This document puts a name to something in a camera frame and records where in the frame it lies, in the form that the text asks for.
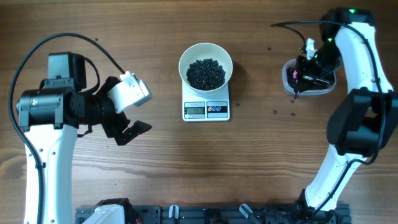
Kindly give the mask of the black beans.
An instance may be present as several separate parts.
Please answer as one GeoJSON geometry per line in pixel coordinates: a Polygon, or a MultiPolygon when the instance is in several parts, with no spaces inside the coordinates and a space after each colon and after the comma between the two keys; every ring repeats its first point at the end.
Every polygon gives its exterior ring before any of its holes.
{"type": "Polygon", "coordinates": [[[226,83],[226,72],[223,66],[212,58],[191,63],[186,76],[189,85],[197,90],[215,90],[226,83]]]}

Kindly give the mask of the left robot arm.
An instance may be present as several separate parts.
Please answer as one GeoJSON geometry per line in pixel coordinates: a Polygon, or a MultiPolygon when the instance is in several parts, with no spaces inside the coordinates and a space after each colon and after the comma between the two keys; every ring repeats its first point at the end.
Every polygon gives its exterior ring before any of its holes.
{"type": "Polygon", "coordinates": [[[19,127],[27,149],[26,223],[72,223],[72,159],[81,125],[101,125],[107,138],[124,146],[151,129],[124,114],[152,98],[149,87],[131,72],[86,87],[89,59],[71,52],[49,55],[49,76],[17,102],[19,127]]]}

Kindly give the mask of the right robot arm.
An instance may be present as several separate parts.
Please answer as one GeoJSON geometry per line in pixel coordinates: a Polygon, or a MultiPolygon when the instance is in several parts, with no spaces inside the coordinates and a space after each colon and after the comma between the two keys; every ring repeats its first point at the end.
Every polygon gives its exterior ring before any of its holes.
{"type": "Polygon", "coordinates": [[[325,159],[289,218],[292,223],[346,223],[348,209],[338,206],[338,198],[356,169],[372,164],[394,132],[397,94],[380,63],[371,11],[337,7],[318,25],[323,45],[297,57],[294,92],[332,82],[335,70],[343,66],[348,94],[328,121],[325,159]]]}

